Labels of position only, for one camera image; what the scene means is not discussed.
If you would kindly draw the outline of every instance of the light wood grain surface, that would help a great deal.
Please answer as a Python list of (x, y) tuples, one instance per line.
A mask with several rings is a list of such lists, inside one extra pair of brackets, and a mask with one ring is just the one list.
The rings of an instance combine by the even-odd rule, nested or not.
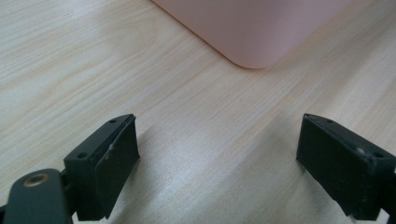
[(352, 223), (295, 160), (306, 112), (396, 153), (396, 1), (356, 1), (262, 70), (149, 0), (0, 2), (0, 204), (134, 113), (141, 160), (99, 223)]

